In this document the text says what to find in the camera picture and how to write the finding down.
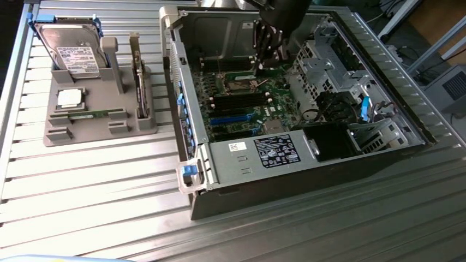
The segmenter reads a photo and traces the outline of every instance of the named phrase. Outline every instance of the hard drive label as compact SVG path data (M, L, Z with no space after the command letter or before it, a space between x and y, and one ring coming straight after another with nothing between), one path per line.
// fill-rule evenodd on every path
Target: hard drive label
M58 50L71 74L99 72L98 62L90 46L58 47Z
M272 136L254 140L262 165L266 168L287 165L301 161L290 135Z

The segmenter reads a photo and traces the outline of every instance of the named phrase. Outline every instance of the robotic hand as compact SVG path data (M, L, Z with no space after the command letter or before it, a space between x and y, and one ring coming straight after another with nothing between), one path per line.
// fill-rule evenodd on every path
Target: robotic hand
M259 75L263 68L275 67L290 59L290 35L302 23L311 0L246 1L259 9L260 15L252 39L254 74Z

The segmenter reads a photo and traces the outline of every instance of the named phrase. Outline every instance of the hard drive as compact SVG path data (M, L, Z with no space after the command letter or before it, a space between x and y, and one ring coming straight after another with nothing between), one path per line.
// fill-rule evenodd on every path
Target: hard drive
M98 78L99 68L108 67L100 49L100 22L96 18L39 16L31 24L58 70L68 70L75 79Z

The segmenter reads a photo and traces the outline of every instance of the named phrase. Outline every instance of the motherboard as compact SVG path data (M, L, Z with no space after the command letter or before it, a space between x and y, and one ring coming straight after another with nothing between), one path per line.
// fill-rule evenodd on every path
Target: motherboard
M250 70L192 70L210 141L290 131L301 114L290 92L286 67Z

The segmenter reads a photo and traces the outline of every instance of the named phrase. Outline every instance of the green circuit board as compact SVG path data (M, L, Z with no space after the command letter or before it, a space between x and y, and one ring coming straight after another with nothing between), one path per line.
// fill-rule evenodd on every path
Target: green circuit board
M219 133L247 132L252 130L252 136L263 135L263 123L271 120L281 120L285 131L289 131L295 126L299 120L299 113L295 100L286 86L285 74L286 70L283 68L266 71L258 79L254 78L251 71L204 74L194 72L199 106L211 142L226 140L219 139ZM251 88L247 84L250 81L256 81L256 83L266 82L256 88ZM231 82L232 87L228 89L226 86ZM242 108L247 114L251 114L250 121L211 125L210 113L215 111L211 108L211 97L266 92L270 93L271 102L262 106Z

